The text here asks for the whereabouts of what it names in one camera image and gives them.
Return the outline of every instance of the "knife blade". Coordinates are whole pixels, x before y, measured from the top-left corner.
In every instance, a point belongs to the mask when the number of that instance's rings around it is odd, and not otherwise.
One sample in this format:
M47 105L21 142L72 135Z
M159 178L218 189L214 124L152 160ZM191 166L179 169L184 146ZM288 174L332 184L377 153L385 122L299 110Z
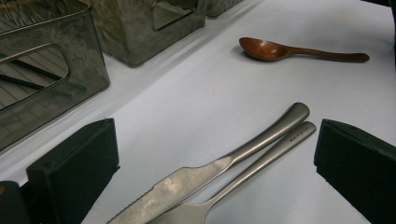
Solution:
M268 129L231 153L201 167L182 167L124 208L107 224L146 224L192 195L238 162L274 143L301 124L309 115L303 103L293 104Z

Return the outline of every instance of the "table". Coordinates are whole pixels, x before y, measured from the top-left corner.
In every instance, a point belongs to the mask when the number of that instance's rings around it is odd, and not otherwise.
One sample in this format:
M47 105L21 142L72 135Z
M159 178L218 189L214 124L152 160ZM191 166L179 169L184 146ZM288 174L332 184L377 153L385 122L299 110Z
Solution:
M238 39L365 52L368 63L293 57L250 59ZM0 179L24 169L84 125L116 121L120 170L83 223L106 223L153 184L183 166L201 166L243 145L293 103L308 120L345 122L396 145L394 24L389 7L356 0L245 0L143 66L104 55L110 87L31 134L0 157ZM313 163L318 130L218 203L206 223L368 223ZM202 202L257 155L210 183Z

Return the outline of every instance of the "spoon handle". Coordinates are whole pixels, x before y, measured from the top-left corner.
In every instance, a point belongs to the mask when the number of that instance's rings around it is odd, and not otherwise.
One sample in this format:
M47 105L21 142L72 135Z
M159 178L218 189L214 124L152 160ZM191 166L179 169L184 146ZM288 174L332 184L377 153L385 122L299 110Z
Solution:
M206 201L204 204L207 208L210 208L215 203L224 198L231 191L236 189L238 186L243 184L245 181L250 179L252 176L257 174L260 170L276 161L281 156L289 152L294 147L302 143L312 133L315 132L317 127L315 124L306 121L300 124L297 128L288 133L285 137L279 140L273 147L266 151L260 158L254 161L244 172L237 176L230 184L224 189L219 191L215 196Z
M333 53L317 49L301 49L292 47L290 47L290 54L319 56L323 59L344 63L365 63L370 60L370 56L365 53Z

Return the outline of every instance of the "stainless steel utensil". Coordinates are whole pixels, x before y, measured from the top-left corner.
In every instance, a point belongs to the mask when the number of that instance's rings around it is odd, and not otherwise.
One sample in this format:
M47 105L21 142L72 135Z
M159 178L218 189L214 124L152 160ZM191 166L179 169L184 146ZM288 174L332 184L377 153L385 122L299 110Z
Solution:
M234 152L202 167L183 167L161 180L145 195L113 217L108 224L146 224L189 197L230 167L268 147L293 130L309 115L309 108L296 103L271 127Z
M271 149L251 164L243 173L237 176L229 185L204 203L183 203L174 209L153 219L148 224L204 224L209 209L228 195L231 191L257 174L261 169L277 160L285 153L302 143L315 132L316 126L306 121L279 140Z

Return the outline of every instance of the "white table surface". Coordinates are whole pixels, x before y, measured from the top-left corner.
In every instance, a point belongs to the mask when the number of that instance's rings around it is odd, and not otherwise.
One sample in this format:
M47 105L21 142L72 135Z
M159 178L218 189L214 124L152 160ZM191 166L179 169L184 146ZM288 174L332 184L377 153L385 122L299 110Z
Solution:
M365 52L368 63L293 57L249 59L238 39ZM0 157L0 179L25 168L86 124L116 121L120 170L83 223L106 223L183 166L201 166L243 145L295 102L307 120L354 125L396 146L394 24L389 7L359 0L245 0L139 68L105 55L110 87ZM316 173L318 130L209 212L206 223L368 223ZM202 202L251 158L198 191Z

